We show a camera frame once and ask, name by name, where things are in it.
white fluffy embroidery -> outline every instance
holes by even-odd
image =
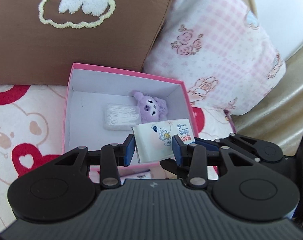
[[[93,16],[100,16],[104,13],[109,0],[61,0],[58,7],[60,13],[65,13],[67,10],[73,14],[82,6],[84,14],[92,14]]]

plush toy ear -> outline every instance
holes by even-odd
[[[159,105],[159,119],[162,121],[165,119],[166,115],[168,114],[168,108],[167,108],[166,101],[161,98],[154,98],[154,100]]]
[[[133,91],[133,96],[137,101],[140,101],[144,97],[144,94],[142,92]]]

black circular joint cover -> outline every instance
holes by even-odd
[[[47,163],[15,180],[8,189],[14,214],[40,223],[65,220],[94,200],[91,180],[74,166]]]
[[[249,158],[248,162],[252,165],[227,165],[228,172],[213,187],[218,205],[235,217],[249,221],[272,221],[290,216],[300,198],[297,186]]]

white wall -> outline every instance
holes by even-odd
[[[255,0],[258,18],[283,59],[303,43],[303,0]]]

clear plastic case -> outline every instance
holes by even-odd
[[[107,130],[132,130],[141,124],[138,106],[108,104],[105,112],[104,128]]]

